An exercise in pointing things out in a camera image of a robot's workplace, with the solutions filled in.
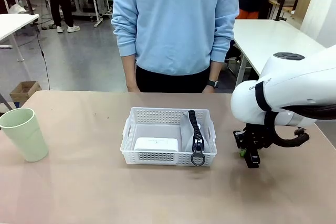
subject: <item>black pants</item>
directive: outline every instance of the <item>black pants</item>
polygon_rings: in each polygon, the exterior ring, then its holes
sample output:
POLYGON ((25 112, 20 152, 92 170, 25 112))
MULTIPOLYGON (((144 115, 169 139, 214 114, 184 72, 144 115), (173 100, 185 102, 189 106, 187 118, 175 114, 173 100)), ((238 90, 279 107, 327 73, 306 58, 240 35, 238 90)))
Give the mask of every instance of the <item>black pants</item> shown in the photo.
POLYGON ((202 93, 209 80, 210 67, 188 76, 168 76, 136 67, 138 88, 153 93, 202 93))
POLYGON ((59 13, 59 6, 63 11, 63 17, 65 23, 72 27, 74 21, 71 14, 71 1, 70 0, 50 0, 51 15, 56 26, 61 26, 61 15, 59 13))

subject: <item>white plastic basket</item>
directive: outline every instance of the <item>white plastic basket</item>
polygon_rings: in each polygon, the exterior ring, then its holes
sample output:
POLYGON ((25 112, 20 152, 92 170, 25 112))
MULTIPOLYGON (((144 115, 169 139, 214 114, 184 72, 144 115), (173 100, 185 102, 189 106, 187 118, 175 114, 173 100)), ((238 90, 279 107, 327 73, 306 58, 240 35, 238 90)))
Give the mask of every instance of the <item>white plastic basket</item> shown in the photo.
MULTIPOLYGON (((139 137, 175 138, 182 149, 180 119, 190 109, 132 108, 123 130, 120 151, 127 164, 149 165, 181 165, 193 166, 191 152, 148 152, 134 151, 135 142, 139 137)), ((209 153, 203 153, 205 163, 210 166, 217 154, 214 124, 210 119, 209 110, 194 110, 201 131, 209 144, 209 153)))

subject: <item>light blue sweatshirt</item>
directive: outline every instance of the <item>light blue sweatshirt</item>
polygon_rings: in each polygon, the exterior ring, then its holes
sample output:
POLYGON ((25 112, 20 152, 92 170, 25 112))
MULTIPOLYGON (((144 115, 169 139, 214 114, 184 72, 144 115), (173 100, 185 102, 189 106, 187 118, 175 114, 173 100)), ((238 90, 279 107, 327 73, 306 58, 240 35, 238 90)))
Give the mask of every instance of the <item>light blue sweatshirt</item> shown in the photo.
POLYGON ((120 56, 135 54, 145 70, 199 73, 224 62, 239 14, 238 0, 113 0, 120 56))

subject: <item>green cup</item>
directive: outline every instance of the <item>green cup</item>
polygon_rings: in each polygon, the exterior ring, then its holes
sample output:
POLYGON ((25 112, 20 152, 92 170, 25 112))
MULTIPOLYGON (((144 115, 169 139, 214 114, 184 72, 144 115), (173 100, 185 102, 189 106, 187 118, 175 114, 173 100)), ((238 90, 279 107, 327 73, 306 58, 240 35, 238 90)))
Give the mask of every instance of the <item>green cup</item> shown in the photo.
POLYGON ((20 108, 0 118, 0 127, 28 162, 36 162, 48 154, 48 147, 39 128, 35 111, 20 108))

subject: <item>smartwatch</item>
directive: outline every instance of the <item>smartwatch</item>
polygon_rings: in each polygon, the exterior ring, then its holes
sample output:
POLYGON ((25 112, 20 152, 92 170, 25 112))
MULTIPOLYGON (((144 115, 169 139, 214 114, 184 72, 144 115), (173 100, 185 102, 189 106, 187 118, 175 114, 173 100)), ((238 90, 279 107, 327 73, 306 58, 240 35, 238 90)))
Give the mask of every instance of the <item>smartwatch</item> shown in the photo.
POLYGON ((208 80, 207 85, 209 85, 209 86, 214 87, 215 89, 217 89, 218 86, 219 86, 219 82, 218 81, 210 81, 210 80, 208 80))

